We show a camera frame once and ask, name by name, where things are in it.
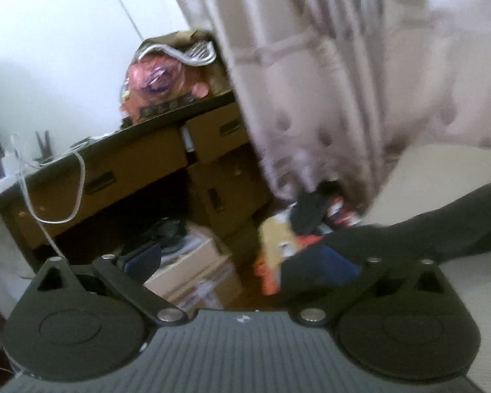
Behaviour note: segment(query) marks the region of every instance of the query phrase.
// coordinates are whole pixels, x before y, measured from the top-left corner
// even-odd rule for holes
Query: curtain
[[[412,143],[491,147],[491,0],[198,1],[280,198],[369,200]]]

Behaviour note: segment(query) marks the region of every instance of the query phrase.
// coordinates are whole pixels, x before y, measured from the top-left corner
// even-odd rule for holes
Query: blue item
[[[343,287],[362,273],[360,266],[347,260],[327,245],[320,248],[318,256],[316,260],[316,267],[320,274],[318,282],[324,286],[330,286],[333,283],[337,287]]]
[[[130,278],[144,283],[160,268],[162,247],[160,247],[159,243],[146,244],[136,250],[136,253],[131,253],[124,257],[126,258],[119,259],[119,262],[123,265],[123,271]]]

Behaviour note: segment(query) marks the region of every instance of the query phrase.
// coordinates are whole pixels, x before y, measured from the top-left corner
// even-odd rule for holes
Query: metal screw
[[[168,308],[161,310],[156,316],[163,322],[178,322],[184,317],[184,312],[180,309]]]
[[[326,318],[326,312],[322,309],[305,309],[300,312],[300,317],[307,322],[321,322]]]

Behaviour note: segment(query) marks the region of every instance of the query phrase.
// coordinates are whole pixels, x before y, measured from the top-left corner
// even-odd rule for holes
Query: white wall
[[[176,0],[123,0],[144,35],[187,28]],[[61,153],[119,128],[119,90],[140,39],[118,0],[0,0],[0,142],[28,157],[49,130]]]

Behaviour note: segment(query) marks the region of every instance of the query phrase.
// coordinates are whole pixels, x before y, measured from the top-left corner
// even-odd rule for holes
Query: logo
[[[247,315],[241,315],[241,316],[237,317],[237,321],[240,323],[247,323],[247,322],[251,321],[251,318]]]

